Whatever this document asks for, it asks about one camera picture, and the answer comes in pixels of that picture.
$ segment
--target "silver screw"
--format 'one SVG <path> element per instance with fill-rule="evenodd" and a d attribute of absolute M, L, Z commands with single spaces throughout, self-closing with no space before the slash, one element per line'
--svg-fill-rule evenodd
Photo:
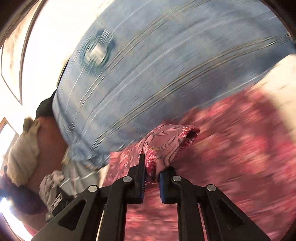
<path fill-rule="evenodd" d="M 98 190 L 98 188 L 95 185 L 92 185 L 92 186 L 89 187 L 90 192 L 95 192 L 96 190 Z"/>
<path fill-rule="evenodd" d="M 207 189 L 208 189 L 209 191 L 213 192 L 213 191 L 215 191 L 215 190 L 216 190 L 216 186 L 215 186 L 215 185 L 212 185 L 212 184 L 210 184 L 210 185 L 208 185 L 208 186 L 207 186 Z"/>
<path fill-rule="evenodd" d="M 129 182 L 132 181 L 132 178 L 131 178 L 130 176 L 126 176 L 126 177 L 123 178 L 123 181 L 124 181 L 125 183 L 129 183 Z"/>
<path fill-rule="evenodd" d="M 180 182 L 182 178 L 180 176 L 173 176 L 173 181 Z"/>

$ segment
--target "black sleeve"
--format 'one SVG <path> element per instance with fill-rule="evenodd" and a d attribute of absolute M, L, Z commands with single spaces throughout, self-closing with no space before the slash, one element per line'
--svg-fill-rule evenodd
<path fill-rule="evenodd" d="M 54 99 L 55 92 L 53 92 L 52 96 L 40 103 L 36 110 L 36 119 L 40 116 L 54 116 L 52 111 L 52 101 Z"/>

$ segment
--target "patch on denim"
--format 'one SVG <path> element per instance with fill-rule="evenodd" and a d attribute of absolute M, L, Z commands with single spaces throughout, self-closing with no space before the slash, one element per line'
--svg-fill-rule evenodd
<path fill-rule="evenodd" d="M 79 63 L 83 71 L 90 75 L 100 73 L 114 47 L 113 34 L 107 29 L 99 30 L 81 49 Z"/>

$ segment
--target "blue denim fabric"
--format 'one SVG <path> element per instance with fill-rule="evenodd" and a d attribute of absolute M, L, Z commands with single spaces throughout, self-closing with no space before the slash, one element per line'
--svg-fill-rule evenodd
<path fill-rule="evenodd" d="M 77 45 L 54 115 L 70 156 L 101 167 L 111 151 L 259 81 L 295 52 L 259 1 L 115 0 Z"/>

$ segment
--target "pink patterned cloth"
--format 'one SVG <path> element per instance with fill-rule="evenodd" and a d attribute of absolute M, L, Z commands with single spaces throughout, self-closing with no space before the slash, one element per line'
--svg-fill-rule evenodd
<path fill-rule="evenodd" d="M 199 132 L 200 130 L 194 126 L 159 125 L 138 144 L 122 152 L 112 153 L 109 172 L 104 184 L 113 183 L 126 176 L 129 168 L 139 163 L 141 153 L 145 154 L 146 182 L 157 182 L 159 173 L 170 166 L 179 151 L 194 142 Z M 112 161 L 114 155 L 116 156 L 115 163 Z"/>
<path fill-rule="evenodd" d="M 177 174 L 195 185 L 215 184 L 280 240 L 296 218 L 296 146 L 271 102 L 259 90 L 244 90 L 191 110 L 178 124 L 201 133 L 175 156 Z M 104 185 L 126 175 L 134 146 L 111 154 Z M 158 184 L 146 184 L 142 205 L 128 206 L 125 240 L 178 240 L 176 205 L 161 203 Z"/>

